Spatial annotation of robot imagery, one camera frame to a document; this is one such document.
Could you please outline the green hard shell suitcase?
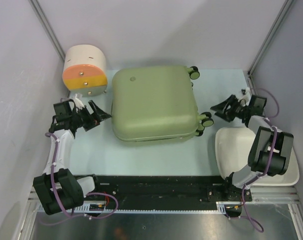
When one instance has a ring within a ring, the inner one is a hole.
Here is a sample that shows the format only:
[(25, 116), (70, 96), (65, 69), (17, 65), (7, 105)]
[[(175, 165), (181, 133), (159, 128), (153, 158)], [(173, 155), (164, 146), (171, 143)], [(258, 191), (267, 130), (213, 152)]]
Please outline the green hard shell suitcase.
[(112, 129), (124, 142), (187, 139), (214, 124), (199, 113), (193, 80), (196, 66), (163, 65), (124, 68), (112, 79)]

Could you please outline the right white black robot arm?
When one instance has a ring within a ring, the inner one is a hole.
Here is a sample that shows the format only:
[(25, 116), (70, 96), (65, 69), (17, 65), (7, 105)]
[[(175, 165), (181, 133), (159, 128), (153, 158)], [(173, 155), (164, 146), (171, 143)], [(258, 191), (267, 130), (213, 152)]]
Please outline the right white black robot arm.
[(265, 177), (284, 175), (289, 167), (294, 136), (269, 125), (264, 116), (266, 103), (267, 98), (263, 96), (252, 95), (249, 103), (245, 103), (232, 94), (210, 108), (226, 122), (240, 119), (255, 134), (247, 164), (227, 176), (219, 187), (224, 201), (245, 201), (245, 194), (253, 183)]

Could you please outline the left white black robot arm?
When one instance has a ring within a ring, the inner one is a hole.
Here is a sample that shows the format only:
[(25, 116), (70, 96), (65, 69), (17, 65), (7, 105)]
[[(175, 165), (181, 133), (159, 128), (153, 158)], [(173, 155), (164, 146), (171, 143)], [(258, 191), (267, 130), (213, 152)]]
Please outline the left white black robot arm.
[(87, 132), (112, 117), (94, 101), (88, 103), (92, 111), (77, 97), (53, 105), (55, 114), (45, 133), (51, 141), (49, 156), (42, 174), (33, 179), (33, 188), (47, 215), (67, 213), (82, 206), (86, 196), (96, 200), (102, 194), (102, 187), (92, 176), (77, 179), (69, 170), (77, 130)]

